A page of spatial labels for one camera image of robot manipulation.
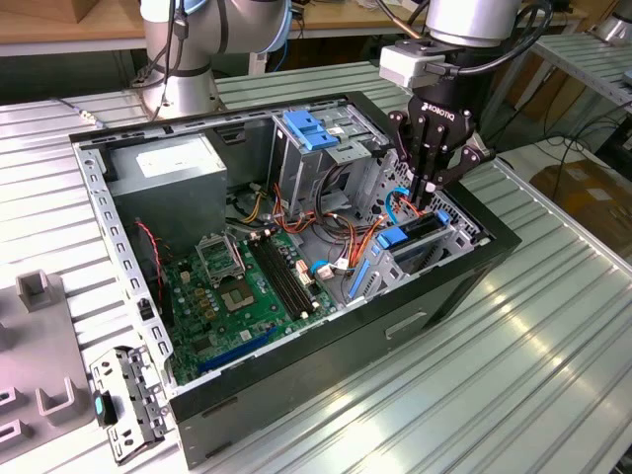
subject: white label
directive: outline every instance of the white label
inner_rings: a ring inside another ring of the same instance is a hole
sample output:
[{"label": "white label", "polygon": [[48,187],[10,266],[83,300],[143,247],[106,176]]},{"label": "white label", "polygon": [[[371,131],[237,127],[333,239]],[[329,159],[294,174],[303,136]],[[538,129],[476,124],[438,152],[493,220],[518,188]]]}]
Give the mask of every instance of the white label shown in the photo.
[{"label": "white label", "polygon": [[595,198],[596,200],[611,200],[612,197],[610,197],[610,195],[604,191],[602,188],[592,188],[590,190],[588,190],[589,193],[591,193],[592,197]]},{"label": "white label", "polygon": [[566,172],[577,181],[583,181],[589,178],[589,175],[587,175],[584,170],[568,169]]},{"label": "white label", "polygon": [[136,161],[145,178],[153,178],[198,166],[199,158],[191,151],[190,145],[176,145],[139,153]]},{"label": "white label", "polygon": [[331,128],[327,128],[327,132],[330,135],[344,135],[345,131],[342,130],[339,126],[332,126]]}]

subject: red wire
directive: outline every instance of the red wire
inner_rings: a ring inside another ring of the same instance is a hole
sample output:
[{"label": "red wire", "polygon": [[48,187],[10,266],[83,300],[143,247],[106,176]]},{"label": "red wire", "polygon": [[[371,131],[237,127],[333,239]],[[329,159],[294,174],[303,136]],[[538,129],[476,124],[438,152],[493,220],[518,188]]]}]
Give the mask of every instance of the red wire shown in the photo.
[{"label": "red wire", "polygon": [[156,244],[156,239],[154,235],[151,233],[151,231],[147,228],[145,224],[143,224],[142,222],[136,222],[136,225],[138,225],[138,227],[140,227],[145,232],[145,234],[147,234],[147,237],[149,237],[149,240],[151,242],[151,246],[154,249],[154,259],[156,261],[156,275],[158,276],[158,301],[160,301],[160,303],[162,304],[162,279],[160,278],[160,255],[158,255],[158,245]]}]

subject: gray plastic part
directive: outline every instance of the gray plastic part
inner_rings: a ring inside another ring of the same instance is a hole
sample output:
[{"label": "gray plastic part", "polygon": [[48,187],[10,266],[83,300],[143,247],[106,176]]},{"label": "gray plastic part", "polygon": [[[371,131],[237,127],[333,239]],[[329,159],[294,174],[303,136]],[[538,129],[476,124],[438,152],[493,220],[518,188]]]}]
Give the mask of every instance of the gray plastic part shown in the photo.
[{"label": "gray plastic part", "polygon": [[0,415],[15,410],[25,402],[25,397],[16,387],[0,389]]},{"label": "gray plastic part", "polygon": [[16,289],[18,297],[29,312],[54,304],[54,291],[42,270],[16,276]]},{"label": "gray plastic part", "polygon": [[2,464],[86,425],[94,411],[61,277],[37,271],[0,289],[0,324]]},{"label": "gray plastic part", "polygon": [[70,377],[65,377],[63,382],[66,388],[65,393],[54,398],[40,388],[36,390],[39,414],[46,417],[54,427],[80,416],[87,405],[87,397],[77,391]]},{"label": "gray plastic part", "polygon": [[0,323],[0,353],[11,347],[11,333]]},{"label": "gray plastic part", "polygon": [[33,434],[32,430],[20,420],[14,420],[0,427],[0,453],[19,446]]}]

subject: orange wire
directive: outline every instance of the orange wire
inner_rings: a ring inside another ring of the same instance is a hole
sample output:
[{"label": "orange wire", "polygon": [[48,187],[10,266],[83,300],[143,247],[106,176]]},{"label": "orange wire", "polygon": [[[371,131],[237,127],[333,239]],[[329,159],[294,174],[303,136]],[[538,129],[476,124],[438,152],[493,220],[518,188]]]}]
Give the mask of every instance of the orange wire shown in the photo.
[{"label": "orange wire", "polygon": [[400,201],[402,201],[403,203],[405,203],[406,205],[408,205],[411,209],[413,209],[413,211],[414,211],[414,212],[415,212],[418,216],[420,215],[420,212],[417,210],[417,208],[416,208],[416,207],[414,207],[414,206],[413,206],[413,204],[412,204],[409,200],[404,199],[403,197],[401,197],[399,200],[400,200]]}]

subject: workbench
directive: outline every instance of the workbench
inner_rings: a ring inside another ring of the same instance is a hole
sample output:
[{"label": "workbench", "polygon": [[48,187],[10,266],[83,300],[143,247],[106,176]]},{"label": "workbench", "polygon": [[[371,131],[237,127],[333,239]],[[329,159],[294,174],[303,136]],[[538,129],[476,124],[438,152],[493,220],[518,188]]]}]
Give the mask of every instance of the workbench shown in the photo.
[{"label": "workbench", "polygon": [[[368,63],[218,81],[229,108],[362,91],[408,101]],[[117,126],[137,97],[69,99]],[[63,278],[86,367],[140,341],[67,135],[90,129],[56,102],[0,107],[0,282]],[[522,240],[447,320],[235,443],[195,472],[608,472],[632,442],[632,269],[496,161],[464,185]],[[121,468],[96,422],[0,469],[182,472],[174,432]]]}]

